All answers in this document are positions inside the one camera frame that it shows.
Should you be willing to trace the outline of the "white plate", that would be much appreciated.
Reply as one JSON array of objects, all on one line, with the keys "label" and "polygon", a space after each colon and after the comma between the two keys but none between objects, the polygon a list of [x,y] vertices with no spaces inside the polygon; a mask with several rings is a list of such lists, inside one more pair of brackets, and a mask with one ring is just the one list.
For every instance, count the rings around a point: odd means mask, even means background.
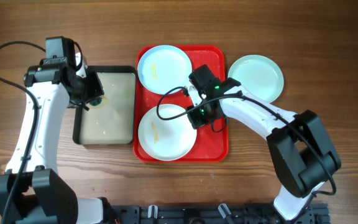
[{"label": "white plate", "polygon": [[189,153],[195,145],[197,130],[186,116],[167,121],[185,112],[178,105],[164,104],[153,107],[143,115],[138,127],[138,140],[143,150],[154,159],[174,161]]}]

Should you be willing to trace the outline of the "mint green plate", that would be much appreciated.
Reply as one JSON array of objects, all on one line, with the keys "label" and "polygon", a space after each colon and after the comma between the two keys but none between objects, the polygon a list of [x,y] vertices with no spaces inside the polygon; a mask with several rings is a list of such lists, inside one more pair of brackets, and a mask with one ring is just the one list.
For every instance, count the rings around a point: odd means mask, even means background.
[{"label": "mint green plate", "polygon": [[275,101],[284,89],[284,76],[280,67],[263,55],[246,55],[237,59],[228,71],[254,96],[268,103]]}]

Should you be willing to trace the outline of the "yellow green sponge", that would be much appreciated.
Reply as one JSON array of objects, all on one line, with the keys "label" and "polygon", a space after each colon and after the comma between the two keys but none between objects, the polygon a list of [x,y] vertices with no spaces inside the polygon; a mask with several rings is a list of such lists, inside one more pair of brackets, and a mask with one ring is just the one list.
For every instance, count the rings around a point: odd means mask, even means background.
[{"label": "yellow green sponge", "polygon": [[108,99],[105,96],[100,96],[96,100],[89,102],[90,109],[100,109],[108,103]]}]

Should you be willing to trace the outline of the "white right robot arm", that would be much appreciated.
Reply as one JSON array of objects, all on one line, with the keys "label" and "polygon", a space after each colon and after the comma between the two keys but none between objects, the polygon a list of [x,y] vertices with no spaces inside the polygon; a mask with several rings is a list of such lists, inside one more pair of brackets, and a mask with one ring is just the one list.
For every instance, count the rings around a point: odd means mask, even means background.
[{"label": "white right robot arm", "polygon": [[325,182],[336,193],[333,174],[341,168],[334,144],[318,115],[277,108],[254,96],[233,78],[221,81],[207,65],[189,76],[185,95],[193,104],[186,113],[193,128],[212,125],[217,119],[233,118],[267,142],[275,173],[282,184],[273,201],[277,213],[294,222]]}]

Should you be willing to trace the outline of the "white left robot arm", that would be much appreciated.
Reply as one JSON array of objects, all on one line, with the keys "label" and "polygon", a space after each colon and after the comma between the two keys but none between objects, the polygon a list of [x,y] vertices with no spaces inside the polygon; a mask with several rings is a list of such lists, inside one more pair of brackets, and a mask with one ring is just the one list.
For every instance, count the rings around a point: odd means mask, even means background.
[{"label": "white left robot arm", "polygon": [[66,37],[50,37],[46,57],[29,67],[27,103],[19,140],[0,175],[2,223],[106,223],[105,198],[78,198],[57,172],[57,147],[68,108],[87,108],[104,94],[96,72],[88,72],[81,48]]}]

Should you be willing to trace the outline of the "light blue plate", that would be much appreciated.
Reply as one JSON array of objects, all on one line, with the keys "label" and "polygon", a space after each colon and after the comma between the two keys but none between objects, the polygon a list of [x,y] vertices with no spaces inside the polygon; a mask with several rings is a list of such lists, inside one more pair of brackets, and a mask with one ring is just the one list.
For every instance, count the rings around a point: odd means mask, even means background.
[{"label": "light blue plate", "polygon": [[141,84],[148,91],[164,95],[173,88],[188,84],[193,66],[183,50],[172,45],[158,45],[140,57],[137,71]]}]

